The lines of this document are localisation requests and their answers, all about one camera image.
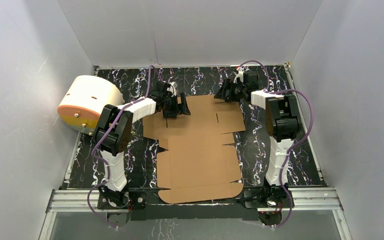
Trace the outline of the brown cardboard box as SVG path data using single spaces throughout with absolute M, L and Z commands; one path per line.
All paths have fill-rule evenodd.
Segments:
M 162 113 L 142 120 L 145 138 L 157 140 L 156 185 L 167 204 L 236 197 L 243 190 L 235 132 L 244 131 L 238 102 L 212 95 L 186 98 L 190 115 L 164 119 Z

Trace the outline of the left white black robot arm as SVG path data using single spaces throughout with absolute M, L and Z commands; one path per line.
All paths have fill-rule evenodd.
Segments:
M 91 156 L 105 166 L 105 179 L 99 185 L 109 190 L 110 202 L 117 208 L 129 203 L 129 194 L 123 189 L 128 181 L 125 173 L 124 152 L 131 141 L 132 126 L 144 117 L 161 112 L 164 119 L 191 115 L 186 95 L 179 92 L 175 82 L 157 82 L 145 96 L 122 104 L 104 106 L 92 135 L 95 146 Z

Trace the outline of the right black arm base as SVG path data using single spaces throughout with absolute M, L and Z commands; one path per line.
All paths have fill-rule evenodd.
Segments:
M 256 209 L 264 226 L 275 228 L 289 219 L 295 207 L 289 186 L 264 185 L 243 191 L 236 202 L 247 209 Z

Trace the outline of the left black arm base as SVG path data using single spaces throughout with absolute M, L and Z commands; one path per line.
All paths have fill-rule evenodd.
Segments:
M 115 191 L 107 186 L 98 187 L 98 191 L 97 209 L 106 211 L 105 220 L 117 231 L 130 221 L 133 210 L 146 208 L 147 194 L 144 191 L 129 191 L 127 187 Z

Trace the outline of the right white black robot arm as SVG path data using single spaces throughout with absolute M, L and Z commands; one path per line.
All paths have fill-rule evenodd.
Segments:
M 293 94 L 281 95 L 261 88 L 255 71 L 242 70 L 234 79 L 223 80 L 214 98 L 227 103 L 246 100 L 265 111 L 265 126 L 270 137 L 269 166 L 265 180 L 270 187 L 285 187 L 288 183 L 288 151 L 302 128 L 297 98 Z

